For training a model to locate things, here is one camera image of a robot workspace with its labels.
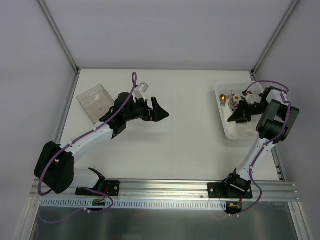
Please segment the white paper napkin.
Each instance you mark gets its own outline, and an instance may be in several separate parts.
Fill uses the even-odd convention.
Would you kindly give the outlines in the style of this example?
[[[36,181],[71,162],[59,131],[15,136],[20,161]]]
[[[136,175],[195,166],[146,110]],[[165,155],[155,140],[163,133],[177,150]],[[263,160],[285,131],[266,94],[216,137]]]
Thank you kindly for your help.
[[[257,121],[252,120],[247,123],[228,122],[228,118],[233,114],[229,109],[224,116],[225,135],[230,140],[254,140],[257,135]]]

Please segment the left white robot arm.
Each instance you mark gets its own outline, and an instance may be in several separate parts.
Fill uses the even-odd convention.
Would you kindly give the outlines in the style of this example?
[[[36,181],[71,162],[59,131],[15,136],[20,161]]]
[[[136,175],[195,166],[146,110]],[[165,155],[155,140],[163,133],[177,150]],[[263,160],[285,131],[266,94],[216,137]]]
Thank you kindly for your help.
[[[70,187],[77,188],[79,195],[103,193],[106,187],[103,174],[92,167],[76,169],[75,163],[97,145],[121,134],[129,121],[159,122],[170,116],[155,97],[151,98],[151,103],[149,107],[144,98],[120,93],[109,111],[90,130],[69,141],[46,143],[34,170],[39,180],[38,194],[61,194]]]

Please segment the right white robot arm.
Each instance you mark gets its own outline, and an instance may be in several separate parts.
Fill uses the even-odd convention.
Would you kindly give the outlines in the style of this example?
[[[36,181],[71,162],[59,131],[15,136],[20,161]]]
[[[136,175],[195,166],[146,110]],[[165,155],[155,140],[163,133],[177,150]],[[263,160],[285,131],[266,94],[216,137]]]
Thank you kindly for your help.
[[[249,123],[253,116],[261,118],[256,125],[257,137],[244,161],[221,183],[222,193],[227,198],[241,198],[251,191],[257,168],[280,142],[289,135],[300,110],[292,106],[287,92],[276,87],[265,88],[260,102],[248,103],[243,97],[233,114],[227,119],[229,123]]]

